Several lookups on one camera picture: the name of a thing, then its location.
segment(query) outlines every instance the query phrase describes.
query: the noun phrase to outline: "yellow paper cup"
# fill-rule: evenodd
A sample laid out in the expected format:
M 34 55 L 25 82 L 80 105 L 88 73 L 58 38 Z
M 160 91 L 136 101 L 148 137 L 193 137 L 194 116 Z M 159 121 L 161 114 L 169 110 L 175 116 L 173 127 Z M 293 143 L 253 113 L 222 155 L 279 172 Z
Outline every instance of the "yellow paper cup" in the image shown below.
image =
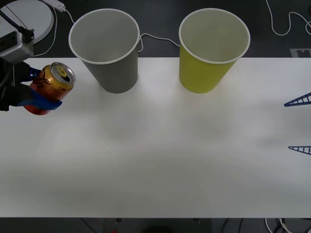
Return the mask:
M 179 27 L 179 79 L 189 91 L 212 90 L 248 50 L 250 34 L 236 15 L 207 8 L 192 12 Z

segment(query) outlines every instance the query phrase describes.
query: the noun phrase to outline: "cup rim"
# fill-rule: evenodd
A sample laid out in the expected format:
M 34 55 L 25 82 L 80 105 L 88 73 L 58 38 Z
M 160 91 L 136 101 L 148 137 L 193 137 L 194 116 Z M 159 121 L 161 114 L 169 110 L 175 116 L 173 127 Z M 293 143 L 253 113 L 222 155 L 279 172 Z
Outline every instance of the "cup rim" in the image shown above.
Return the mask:
M 77 23 L 78 23 L 80 20 L 82 20 L 83 18 L 85 18 L 87 15 L 90 15 L 90 14 L 92 14 L 92 13 L 94 13 L 94 12 L 97 12 L 97 11 L 116 11 L 116 12 L 123 13 L 123 14 L 127 15 L 127 16 L 134 22 L 134 24 L 136 25 L 137 34 L 138 34 L 138 35 L 137 35 L 137 40 L 136 40 L 134 46 L 131 48 L 131 50 L 128 51 L 128 52 L 127 52 L 125 55 L 123 55 L 122 57 L 117 58 L 117 59 L 112 60 L 112 61 L 108 61 L 108 62 L 93 62 L 93 61 L 89 61 L 89 60 L 87 60 L 87 59 L 81 57 L 81 56 L 78 55 L 78 54 L 75 52 L 75 50 L 73 49 L 72 44 L 71 44 L 71 34 L 72 34 L 72 31 L 73 31 L 74 27 L 77 25 Z M 115 63 L 115 62 L 118 62 L 118 61 L 122 60 L 123 58 L 127 57 L 129 54 L 131 54 L 131 53 L 134 51 L 134 49 L 136 48 L 136 46 L 137 46 L 138 43 L 139 43 L 139 40 L 140 40 L 140 31 L 139 31 L 139 26 L 138 26 L 136 20 L 135 20 L 131 15 L 129 15 L 129 14 L 126 13 L 126 12 L 121 11 L 121 10 L 117 10 L 117 9 L 112 9 L 112 8 L 104 8 L 104 9 L 98 9 L 98 10 L 95 10 L 95 11 L 90 11 L 90 12 L 86 13 L 85 15 L 81 16 L 77 21 L 75 21 L 74 25 L 71 27 L 70 32 L 69 32 L 69 36 L 68 36 L 69 47 L 70 47 L 70 50 L 73 52 L 73 54 L 74 54 L 77 58 L 79 58 L 80 60 L 82 60 L 82 61 L 84 61 L 84 62 L 86 62 L 86 63 L 89 63 L 89 64 L 94 64 L 94 65 L 107 65 L 107 64 Z
M 189 17 L 191 17 L 192 15 L 194 15 L 194 14 L 200 12 L 200 11 L 222 11 L 222 12 L 225 12 L 225 13 L 227 13 L 227 14 L 230 14 L 230 15 L 234 16 L 238 21 L 240 21 L 240 23 L 242 23 L 242 25 L 244 26 L 244 28 L 245 28 L 246 31 L 247 31 L 247 46 L 246 46 L 245 50 L 243 51 L 243 53 L 241 53 L 238 57 L 236 57 L 236 58 L 234 58 L 234 59 L 231 59 L 231 60 L 229 60 L 229 61 L 224 61 L 224 62 L 213 62 L 213 61 L 208 61 L 208 60 L 205 60 L 205 59 L 200 58 L 200 57 L 196 56 L 195 54 L 193 54 L 193 53 L 185 46 L 185 44 L 184 44 L 184 42 L 183 42 L 183 40 L 182 40 L 182 37 L 181 37 L 181 28 L 182 28 L 182 26 L 184 25 L 185 21 L 186 21 Z M 202 62 L 210 63 L 210 64 L 228 64 L 228 63 L 235 62 L 236 60 L 238 60 L 239 58 L 241 58 L 241 57 L 247 52 L 247 50 L 248 50 L 248 48 L 249 48 L 249 45 L 250 45 L 250 43 L 251 43 L 251 35 L 250 35 L 250 33 L 249 33 L 249 30 L 248 30 L 246 24 L 245 24 L 239 17 L 237 17 L 235 14 L 233 14 L 233 13 L 231 13 L 231 12 L 229 12 L 229 11 L 225 11 L 225 10 L 222 10 L 222 9 L 218 9 L 218 8 L 204 8 L 204 9 L 200 9 L 200 10 L 197 10 L 197 11 L 194 11 L 194 12 L 190 13 L 190 14 L 187 15 L 187 16 L 184 18 L 184 20 L 181 22 L 181 24 L 180 24 L 180 26 L 179 26 L 179 32 L 178 32 L 178 34 L 179 34 L 180 44 L 183 46 L 183 48 L 184 48 L 192 57 L 194 57 L 194 58 L 196 58 L 196 59 L 198 59 L 198 60 L 200 60 L 200 61 L 202 61 Z

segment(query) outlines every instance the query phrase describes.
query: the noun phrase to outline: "soda can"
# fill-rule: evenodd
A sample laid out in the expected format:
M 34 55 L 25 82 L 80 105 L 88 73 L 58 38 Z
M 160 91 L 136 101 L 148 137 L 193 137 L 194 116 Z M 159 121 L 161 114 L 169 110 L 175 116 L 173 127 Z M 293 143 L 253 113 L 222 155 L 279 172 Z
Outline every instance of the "soda can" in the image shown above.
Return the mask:
M 54 62 L 45 66 L 29 87 L 50 101 L 59 101 L 73 89 L 75 81 L 75 75 L 68 66 Z M 33 105 L 24 107 L 36 115 L 45 115 L 50 111 Z

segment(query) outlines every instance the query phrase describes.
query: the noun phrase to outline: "pull tab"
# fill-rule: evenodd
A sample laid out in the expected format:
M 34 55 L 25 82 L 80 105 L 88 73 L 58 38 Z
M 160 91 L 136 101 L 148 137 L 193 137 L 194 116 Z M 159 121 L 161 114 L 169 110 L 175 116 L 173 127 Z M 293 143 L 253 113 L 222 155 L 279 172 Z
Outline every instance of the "pull tab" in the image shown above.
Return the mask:
M 67 77 L 67 73 L 62 66 L 57 66 L 56 69 L 63 78 Z

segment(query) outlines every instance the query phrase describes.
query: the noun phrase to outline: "can lid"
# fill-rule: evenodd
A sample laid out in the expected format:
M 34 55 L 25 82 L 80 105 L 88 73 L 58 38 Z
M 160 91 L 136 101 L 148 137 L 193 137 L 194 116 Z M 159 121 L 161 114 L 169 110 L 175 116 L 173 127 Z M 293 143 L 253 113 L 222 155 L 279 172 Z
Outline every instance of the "can lid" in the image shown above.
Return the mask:
M 72 70 L 63 63 L 54 62 L 50 65 L 52 75 L 61 83 L 74 84 L 76 77 Z

